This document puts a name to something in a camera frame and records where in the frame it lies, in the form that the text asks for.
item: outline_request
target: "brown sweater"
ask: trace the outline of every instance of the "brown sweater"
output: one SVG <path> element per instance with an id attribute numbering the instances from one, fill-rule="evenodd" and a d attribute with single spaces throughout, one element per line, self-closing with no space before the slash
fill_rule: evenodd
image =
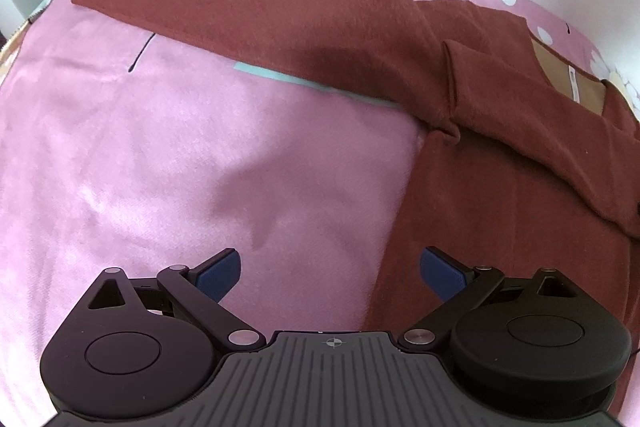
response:
<path id="1" fill-rule="evenodd" d="M 638 342 L 640 126 L 612 86 L 602 114 L 597 102 L 587 108 L 554 88 L 524 19 L 459 0 L 72 2 L 397 102 L 424 124 L 363 329 L 398 334 L 439 306 L 418 273 L 420 252 L 433 245 L 507 277 L 555 267 Z M 618 381 L 614 415 L 632 366 Z"/>

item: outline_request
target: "pink fabric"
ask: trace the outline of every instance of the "pink fabric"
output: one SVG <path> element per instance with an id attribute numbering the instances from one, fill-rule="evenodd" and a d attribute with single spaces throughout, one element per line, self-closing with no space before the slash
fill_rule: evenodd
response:
<path id="1" fill-rule="evenodd" d="M 525 16 L 589 70 L 593 45 L 529 0 L 471 1 Z M 415 121 L 159 36 L 129 73 L 149 37 L 53 0 L 0 89 L 6 427 L 53 415 L 40 354 L 105 267 L 152 277 L 235 247 L 242 278 L 222 303 L 267 338 L 364 318 Z"/>

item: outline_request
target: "clothing tag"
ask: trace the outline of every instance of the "clothing tag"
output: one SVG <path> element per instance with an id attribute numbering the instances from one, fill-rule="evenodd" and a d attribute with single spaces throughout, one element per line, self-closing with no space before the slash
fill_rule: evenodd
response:
<path id="1" fill-rule="evenodd" d="M 569 79 L 571 80 L 571 90 L 574 93 L 574 102 L 580 103 L 580 91 L 578 91 L 578 81 L 575 78 L 575 70 L 569 66 Z"/>

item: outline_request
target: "blue gripper pad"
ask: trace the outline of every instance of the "blue gripper pad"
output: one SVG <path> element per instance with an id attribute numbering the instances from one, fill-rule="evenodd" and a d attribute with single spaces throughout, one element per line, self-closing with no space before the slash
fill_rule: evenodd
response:
<path id="1" fill-rule="evenodd" d="M 428 248 L 420 256 L 420 276 L 442 301 L 448 301 L 466 287 L 465 275 Z"/>
<path id="2" fill-rule="evenodd" d="M 200 273 L 195 286 L 218 303 L 238 283 L 240 272 L 240 254 L 234 250 Z"/>

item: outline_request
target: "neckline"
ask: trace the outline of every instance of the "neckline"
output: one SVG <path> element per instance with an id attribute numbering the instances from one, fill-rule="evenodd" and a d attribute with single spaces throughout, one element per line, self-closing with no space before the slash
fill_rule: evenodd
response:
<path id="1" fill-rule="evenodd" d="M 609 93 L 611 92 L 611 88 L 613 87 L 611 85 L 611 83 L 608 80 L 600 80 L 594 74 L 588 73 L 587 71 L 583 70 L 581 67 L 579 67 L 576 64 L 572 63 L 570 60 L 567 60 L 565 57 L 562 57 L 562 55 L 559 54 L 557 51 L 555 51 L 555 49 L 551 48 L 550 46 L 545 44 L 543 41 L 541 41 L 539 38 L 537 38 L 533 34 L 533 32 L 531 30 L 529 30 L 529 37 L 530 37 L 529 45 L 530 45 L 530 49 L 531 49 L 531 54 L 533 55 L 533 59 L 535 60 L 535 63 L 537 65 L 537 67 L 538 67 L 538 71 L 540 72 L 540 75 L 542 76 L 542 78 L 544 79 L 546 84 L 549 87 L 551 87 L 554 91 L 559 92 L 556 89 L 556 87 L 551 83 L 551 80 L 549 80 L 549 77 L 546 76 L 545 70 L 543 70 L 542 64 L 540 64 L 540 61 L 538 60 L 538 56 L 536 55 L 536 50 L 533 47 L 533 42 L 532 41 L 536 41 L 540 46 L 542 46 L 544 49 L 546 49 L 554 57 L 558 58 L 559 60 L 562 60 L 562 62 L 564 64 L 566 64 L 567 66 L 571 66 L 572 68 L 574 68 L 574 70 L 577 73 L 580 73 L 582 76 L 586 77 L 588 80 L 591 80 L 592 82 L 598 82 L 600 84 L 604 84 L 606 89 L 605 89 L 605 92 L 604 92 L 604 101 L 602 103 L 602 112 L 600 114 L 598 114 L 598 116 L 600 116 L 601 118 L 605 118 L 605 114 L 607 112 L 607 105 L 608 105 L 609 99 L 610 99 Z"/>

